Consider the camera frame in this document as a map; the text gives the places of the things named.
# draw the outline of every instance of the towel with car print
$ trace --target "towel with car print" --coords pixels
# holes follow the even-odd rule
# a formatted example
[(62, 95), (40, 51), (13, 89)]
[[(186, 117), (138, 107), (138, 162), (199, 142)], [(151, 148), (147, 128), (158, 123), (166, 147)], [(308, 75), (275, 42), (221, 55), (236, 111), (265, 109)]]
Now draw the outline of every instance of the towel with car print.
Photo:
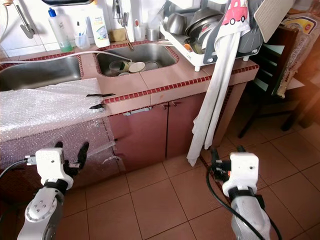
[(228, 4), (222, 25), (214, 42), (218, 59), (202, 107), (195, 118), (193, 138), (187, 155), (194, 166), (204, 145), (208, 149), (213, 142), (219, 115), (226, 96), (231, 72), (235, 63), (240, 37), (250, 31), (247, 0), (214, 0)]

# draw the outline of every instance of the pink tiled countertop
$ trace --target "pink tiled countertop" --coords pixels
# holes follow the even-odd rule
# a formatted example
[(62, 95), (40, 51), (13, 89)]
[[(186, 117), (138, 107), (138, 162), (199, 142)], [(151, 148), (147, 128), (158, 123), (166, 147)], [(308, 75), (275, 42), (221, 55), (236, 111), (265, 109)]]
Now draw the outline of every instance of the pink tiled countertop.
[[(134, 42), (133, 45), (145, 43), (150, 42)], [(125, 46), (127, 45), (113, 44), (99, 50)], [(82, 79), (97, 78), (102, 94), (115, 94), (103, 100), (108, 115), (124, 113), (206, 92), (215, 64), (203, 66), (199, 72), (196, 72), (194, 70), (195, 67), (174, 47), (166, 48), (176, 59), (175, 64), (155, 70), (117, 77), (108, 77), (101, 74), (95, 54), (79, 55)], [(95, 51), (97, 48), (93, 45), (89, 50)], [(70, 53), (77, 52), (79, 52), (79, 49), (75, 48), (74, 51)], [(59, 56), (61, 56), (61, 54), (59, 54), (58, 50), (55, 50), (21, 56), (19, 60), (41, 60)], [(5, 67), (7, 66), (0, 65), (0, 70)], [(233, 86), (253, 80), (258, 69), (259, 66), (251, 60), (243, 61), (241, 58), (236, 59), (229, 85)]]

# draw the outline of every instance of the brown cabinet door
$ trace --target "brown cabinet door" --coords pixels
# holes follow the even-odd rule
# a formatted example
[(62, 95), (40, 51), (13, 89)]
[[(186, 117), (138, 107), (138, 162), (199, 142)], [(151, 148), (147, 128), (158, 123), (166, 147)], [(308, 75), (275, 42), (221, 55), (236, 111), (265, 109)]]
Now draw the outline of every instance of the brown cabinet door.
[(161, 162), (166, 156), (168, 104), (149, 111), (109, 117), (116, 139), (115, 155), (122, 158), (126, 171)]
[(169, 103), (166, 158), (189, 151), (193, 138), (192, 128), (206, 93), (185, 97)]

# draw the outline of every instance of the dish soap bottle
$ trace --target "dish soap bottle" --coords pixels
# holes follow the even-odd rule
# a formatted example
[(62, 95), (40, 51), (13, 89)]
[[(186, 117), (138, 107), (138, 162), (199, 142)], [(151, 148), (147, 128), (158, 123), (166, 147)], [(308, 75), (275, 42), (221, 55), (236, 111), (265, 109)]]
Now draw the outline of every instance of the dish soap bottle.
[(104, 12), (100, 8), (94, 8), (90, 13), (90, 22), (94, 36), (95, 45), (98, 48), (110, 45), (107, 27), (104, 18)]
[(60, 17), (57, 16), (56, 11), (51, 7), (48, 10), (49, 23), (53, 30), (56, 40), (58, 41), (59, 47), (62, 52), (70, 52), (73, 50), (68, 36), (65, 33), (65, 25)]

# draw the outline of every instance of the kitchen sink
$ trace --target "kitchen sink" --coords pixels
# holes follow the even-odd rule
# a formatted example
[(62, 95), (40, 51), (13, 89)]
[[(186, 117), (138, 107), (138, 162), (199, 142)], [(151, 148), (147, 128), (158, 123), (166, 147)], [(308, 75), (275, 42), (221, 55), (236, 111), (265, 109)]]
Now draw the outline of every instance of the kitchen sink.
[(28, 62), (0, 71), (0, 91), (36, 89), (80, 78), (79, 61), (76, 56), (45, 62)]
[[(176, 59), (164, 46), (155, 43), (135, 45), (134, 51), (131, 51), (129, 47), (120, 47), (116, 49), (105, 50), (105, 52), (132, 59), (133, 62), (146, 63), (149, 61), (155, 61), (158, 63), (159, 68), (171, 66), (176, 63)], [(114, 75), (109, 69), (109, 64), (113, 61), (122, 60), (122, 58), (103, 53), (98, 53), (96, 57), (101, 73), (105, 76), (113, 77)]]

